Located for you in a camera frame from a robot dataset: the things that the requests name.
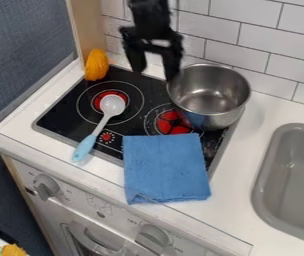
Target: play kitchen stove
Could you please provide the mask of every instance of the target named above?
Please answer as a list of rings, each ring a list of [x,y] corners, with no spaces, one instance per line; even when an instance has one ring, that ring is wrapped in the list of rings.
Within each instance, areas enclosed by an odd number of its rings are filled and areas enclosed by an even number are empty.
[[[196,132],[201,137],[209,168],[226,130],[193,130],[178,117],[168,98],[164,81],[113,66],[103,80],[80,81],[37,120],[34,128],[77,146],[101,120],[100,101],[109,94],[120,96],[126,102],[126,109],[123,114],[113,117],[98,136],[94,146],[95,155],[122,165],[123,136]]]

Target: blue towel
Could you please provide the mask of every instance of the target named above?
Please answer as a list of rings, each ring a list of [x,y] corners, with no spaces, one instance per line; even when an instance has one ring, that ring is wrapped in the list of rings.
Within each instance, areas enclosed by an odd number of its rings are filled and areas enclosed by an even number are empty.
[[[125,136],[128,204],[205,200],[211,195],[198,134]]]

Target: sink basin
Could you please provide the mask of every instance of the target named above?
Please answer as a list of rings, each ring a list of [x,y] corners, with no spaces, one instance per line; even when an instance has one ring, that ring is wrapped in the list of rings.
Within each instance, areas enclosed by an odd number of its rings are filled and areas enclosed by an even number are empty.
[[[304,124],[287,124],[275,131],[252,204],[270,226],[304,240]]]

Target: orange toy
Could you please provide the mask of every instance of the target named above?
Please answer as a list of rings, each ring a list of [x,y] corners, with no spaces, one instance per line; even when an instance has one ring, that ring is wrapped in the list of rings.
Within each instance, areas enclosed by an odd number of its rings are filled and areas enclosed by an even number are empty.
[[[96,81],[105,77],[109,69],[106,53],[99,49],[90,52],[85,66],[85,79]]]
[[[26,252],[19,248],[16,244],[5,245],[2,248],[2,256],[26,256]]]

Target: white spoon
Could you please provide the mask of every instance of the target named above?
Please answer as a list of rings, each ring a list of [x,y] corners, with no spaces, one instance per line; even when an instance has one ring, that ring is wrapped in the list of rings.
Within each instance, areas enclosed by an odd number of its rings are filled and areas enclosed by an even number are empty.
[[[89,154],[96,142],[96,137],[99,136],[109,119],[113,116],[121,115],[125,110],[125,105],[125,101],[118,95],[107,95],[101,100],[100,108],[104,116],[93,133],[78,144],[76,151],[72,156],[73,162],[80,162]]]

